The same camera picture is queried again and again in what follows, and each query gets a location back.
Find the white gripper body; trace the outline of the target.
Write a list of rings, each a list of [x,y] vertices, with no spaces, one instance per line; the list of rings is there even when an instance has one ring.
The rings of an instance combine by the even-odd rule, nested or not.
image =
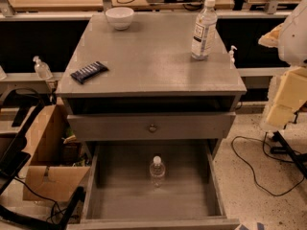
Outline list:
[[[271,79],[260,127],[265,131],[282,129],[306,103],[307,68],[293,66]]]

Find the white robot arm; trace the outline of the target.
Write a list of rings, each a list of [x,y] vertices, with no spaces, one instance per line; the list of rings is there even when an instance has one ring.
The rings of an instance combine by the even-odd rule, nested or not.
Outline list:
[[[285,21],[258,40],[276,48],[290,68],[271,80],[268,103],[260,127],[265,131],[282,129],[307,103],[307,0],[301,0]]]

